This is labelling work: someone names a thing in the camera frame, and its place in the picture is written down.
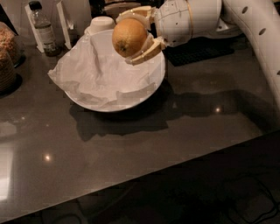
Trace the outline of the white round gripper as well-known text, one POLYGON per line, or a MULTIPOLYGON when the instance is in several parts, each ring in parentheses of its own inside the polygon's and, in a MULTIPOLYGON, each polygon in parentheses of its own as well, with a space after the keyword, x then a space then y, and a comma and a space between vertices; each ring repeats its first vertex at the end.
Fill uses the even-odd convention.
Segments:
POLYGON ((155 20, 157 31, 157 38, 149 34, 142 48, 125 59, 125 62, 132 66, 154 58, 167 46, 176 47, 187 43, 193 35, 193 20, 188 0, 166 0, 159 9, 151 6, 136 7, 120 13, 115 21, 119 24, 128 18, 139 21, 147 30, 155 20))

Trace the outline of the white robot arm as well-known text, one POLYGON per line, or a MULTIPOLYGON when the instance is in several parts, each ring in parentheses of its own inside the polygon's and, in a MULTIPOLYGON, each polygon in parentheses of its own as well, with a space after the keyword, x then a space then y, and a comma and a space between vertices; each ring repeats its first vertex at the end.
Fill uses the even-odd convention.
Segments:
POLYGON ((166 0, 158 9, 126 10, 116 21, 128 18, 146 29, 155 25, 157 34, 149 35, 143 48, 127 58, 132 65, 193 38, 224 39, 244 33, 280 108, 280 15, 272 0, 166 0))

